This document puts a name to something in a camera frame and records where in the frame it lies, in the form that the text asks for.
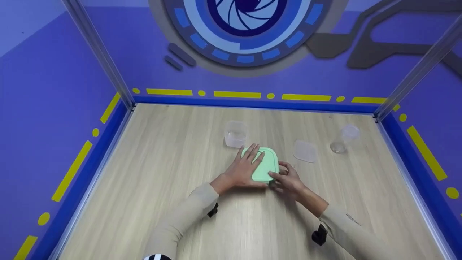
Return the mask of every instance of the wooden table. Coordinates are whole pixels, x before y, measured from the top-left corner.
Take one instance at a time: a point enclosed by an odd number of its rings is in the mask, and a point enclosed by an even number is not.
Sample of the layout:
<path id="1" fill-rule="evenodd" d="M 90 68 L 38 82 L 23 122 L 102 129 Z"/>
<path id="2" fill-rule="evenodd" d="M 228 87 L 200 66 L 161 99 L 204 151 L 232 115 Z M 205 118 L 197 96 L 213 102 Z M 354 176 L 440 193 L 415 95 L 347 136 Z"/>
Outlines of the wooden table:
<path id="1" fill-rule="evenodd" d="M 231 163 L 237 149 L 223 138 L 229 120 L 244 121 L 247 144 L 272 148 L 309 188 L 404 259 L 442 259 L 371 116 L 147 104 L 137 106 L 60 259 L 142 259 L 161 215 Z M 329 144 L 346 124 L 361 138 L 334 154 Z M 297 139 L 317 146 L 317 162 L 293 157 Z M 311 241 L 319 221 L 270 190 L 232 192 L 219 205 L 182 239 L 180 260 L 353 259 L 330 238 L 322 247 Z"/>

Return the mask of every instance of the yellow stripe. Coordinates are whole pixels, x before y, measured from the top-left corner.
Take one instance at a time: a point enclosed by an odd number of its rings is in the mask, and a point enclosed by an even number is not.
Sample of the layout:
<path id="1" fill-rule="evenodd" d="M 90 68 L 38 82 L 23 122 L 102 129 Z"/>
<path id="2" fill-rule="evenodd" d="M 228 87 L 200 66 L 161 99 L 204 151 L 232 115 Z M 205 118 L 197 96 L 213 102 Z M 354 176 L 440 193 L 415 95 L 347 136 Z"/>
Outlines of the yellow stripe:
<path id="1" fill-rule="evenodd" d="M 109 106 L 104 111 L 103 115 L 101 116 L 101 122 L 105 124 L 108 121 L 109 116 L 111 115 L 112 111 L 116 107 L 117 102 L 119 102 L 120 94 L 117 92 L 109 103 Z"/>
<path id="2" fill-rule="evenodd" d="M 261 98 L 261 93 L 258 93 L 258 92 L 214 91 L 213 96 L 217 97 L 217 98 L 260 99 Z"/>
<path id="3" fill-rule="evenodd" d="M 303 101 L 330 101 L 331 96 L 324 95 L 299 95 L 299 94 L 282 94 L 285 100 L 303 100 Z"/>
<path id="4" fill-rule="evenodd" d="M 26 259 L 27 255 L 29 254 L 30 250 L 35 244 L 35 241 L 37 241 L 36 236 L 28 236 L 26 240 L 24 241 L 23 245 L 19 249 L 18 253 L 16 256 L 13 258 L 13 260 L 24 260 Z"/>
<path id="5" fill-rule="evenodd" d="M 69 187 L 69 184 L 71 184 L 71 181 L 74 178 L 75 174 L 77 173 L 80 166 L 84 162 L 88 152 L 91 149 L 91 146 L 92 144 L 90 141 L 85 142 L 79 154 L 77 155 L 74 162 L 72 163 L 71 167 L 69 168 L 66 175 L 64 176 L 61 183 L 59 184 L 58 188 L 56 189 L 55 193 L 51 197 L 52 200 L 56 202 L 59 202 L 61 200 L 62 196 L 64 195 L 67 188 Z"/>
<path id="6" fill-rule="evenodd" d="M 146 92 L 150 95 L 175 95 L 175 96 L 192 96 L 193 95 L 193 91 L 190 89 L 147 88 Z"/>
<path id="7" fill-rule="evenodd" d="M 354 97 L 351 100 L 352 103 L 372 103 L 372 104 L 383 104 L 387 100 L 386 98 L 366 98 L 366 97 Z"/>
<path id="8" fill-rule="evenodd" d="M 427 162 L 428 166 L 430 169 L 433 171 L 433 174 L 435 175 L 437 180 L 444 180 L 448 176 L 444 172 L 444 170 L 441 168 L 440 164 L 436 160 L 436 158 L 433 156 L 432 152 L 428 148 L 428 146 L 425 144 L 424 140 L 422 137 L 420 137 L 419 133 L 415 129 L 413 125 L 407 129 L 407 133 L 411 137 L 412 141 L 414 141 L 415 146 L 419 150 L 419 152 L 422 154 L 424 157 L 424 160 Z"/>

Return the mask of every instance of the clear plastic cup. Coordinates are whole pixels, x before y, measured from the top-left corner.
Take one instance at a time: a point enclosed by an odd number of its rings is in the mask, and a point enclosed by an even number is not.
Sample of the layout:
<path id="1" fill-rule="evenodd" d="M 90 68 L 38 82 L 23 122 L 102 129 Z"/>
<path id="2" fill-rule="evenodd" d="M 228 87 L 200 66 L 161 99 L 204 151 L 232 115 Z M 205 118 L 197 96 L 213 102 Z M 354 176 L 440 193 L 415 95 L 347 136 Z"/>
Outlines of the clear plastic cup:
<path id="1" fill-rule="evenodd" d="M 359 138 L 359 129 L 347 124 L 342 128 L 336 139 L 330 144 L 330 149 L 336 154 L 343 154 L 347 151 L 347 146 L 355 139 Z"/>
<path id="2" fill-rule="evenodd" d="M 249 128 L 244 122 L 229 121 L 225 125 L 225 143 L 229 147 L 241 148 L 249 137 Z"/>

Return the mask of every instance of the green lid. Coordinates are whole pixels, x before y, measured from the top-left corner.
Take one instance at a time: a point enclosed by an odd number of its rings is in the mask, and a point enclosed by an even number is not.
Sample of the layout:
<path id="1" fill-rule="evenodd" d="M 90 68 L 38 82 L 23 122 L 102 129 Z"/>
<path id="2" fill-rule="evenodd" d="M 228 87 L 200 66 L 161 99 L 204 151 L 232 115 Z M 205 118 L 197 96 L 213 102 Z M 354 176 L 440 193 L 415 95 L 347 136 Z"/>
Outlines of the green lid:
<path id="1" fill-rule="evenodd" d="M 247 149 L 249 148 L 247 147 L 246 149 L 244 149 L 244 151 L 242 151 L 241 157 L 244 156 L 244 153 L 245 151 L 247 151 Z M 273 180 L 273 178 L 271 178 L 271 176 L 268 175 L 268 172 L 269 171 L 272 171 L 275 173 L 279 172 L 278 157 L 276 156 L 276 153 L 273 151 L 273 149 L 267 148 L 267 147 L 260 147 L 255 159 L 262 152 L 265 152 L 265 156 L 263 157 L 263 160 L 261 161 L 260 165 L 254 171 L 254 174 L 252 174 L 252 180 L 269 183 L 270 181 Z"/>

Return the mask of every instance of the hand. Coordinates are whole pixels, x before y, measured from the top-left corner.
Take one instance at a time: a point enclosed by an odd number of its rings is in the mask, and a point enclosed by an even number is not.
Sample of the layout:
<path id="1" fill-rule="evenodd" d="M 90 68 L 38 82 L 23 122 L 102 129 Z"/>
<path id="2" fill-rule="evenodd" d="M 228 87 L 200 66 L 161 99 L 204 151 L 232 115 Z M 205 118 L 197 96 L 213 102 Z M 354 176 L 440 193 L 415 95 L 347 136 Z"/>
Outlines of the hand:
<path id="1" fill-rule="evenodd" d="M 306 189 L 305 184 L 300 180 L 297 171 L 292 165 L 285 161 L 279 161 L 279 165 L 285 167 L 287 170 L 281 169 L 279 174 L 269 172 L 269 176 L 276 180 L 275 182 L 271 182 L 269 187 L 300 202 L 302 199 L 301 193 Z"/>
<path id="2" fill-rule="evenodd" d="M 236 186 L 250 188 L 268 187 L 265 183 L 252 180 L 252 174 L 265 156 L 265 152 L 262 152 L 255 160 L 255 162 L 253 162 L 259 149 L 260 145 L 253 143 L 249 149 L 245 151 L 244 156 L 242 157 L 241 154 L 244 150 L 244 146 L 239 149 L 232 164 L 226 169 L 224 173 L 220 174 L 210 183 L 210 185 L 219 195 Z"/>

